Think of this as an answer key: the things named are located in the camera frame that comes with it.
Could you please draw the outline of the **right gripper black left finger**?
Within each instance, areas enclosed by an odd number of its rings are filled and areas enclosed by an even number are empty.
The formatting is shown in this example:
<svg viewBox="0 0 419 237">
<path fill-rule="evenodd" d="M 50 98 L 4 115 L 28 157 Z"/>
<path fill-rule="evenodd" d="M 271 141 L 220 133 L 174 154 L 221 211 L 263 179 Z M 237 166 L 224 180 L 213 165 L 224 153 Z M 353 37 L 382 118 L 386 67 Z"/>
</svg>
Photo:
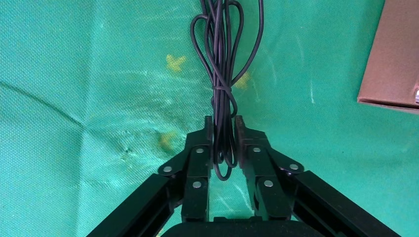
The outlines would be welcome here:
<svg viewBox="0 0 419 237">
<path fill-rule="evenodd" d="M 182 222 L 165 237 L 192 237 L 191 224 L 209 219 L 212 120 L 187 134 L 184 149 L 162 164 L 90 233 L 90 237 L 155 237 L 181 206 Z"/>
</svg>

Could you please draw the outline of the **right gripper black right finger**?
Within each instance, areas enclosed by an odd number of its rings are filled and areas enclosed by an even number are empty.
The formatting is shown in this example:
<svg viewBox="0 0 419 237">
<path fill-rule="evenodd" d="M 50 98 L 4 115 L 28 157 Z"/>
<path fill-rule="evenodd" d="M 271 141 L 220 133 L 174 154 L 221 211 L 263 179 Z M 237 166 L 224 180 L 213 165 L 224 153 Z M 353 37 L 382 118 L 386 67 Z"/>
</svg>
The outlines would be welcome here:
<svg viewBox="0 0 419 237">
<path fill-rule="evenodd" d="M 234 119 L 257 237 L 394 237 L 396 232 L 318 175 L 272 148 L 266 134 Z"/>
</svg>

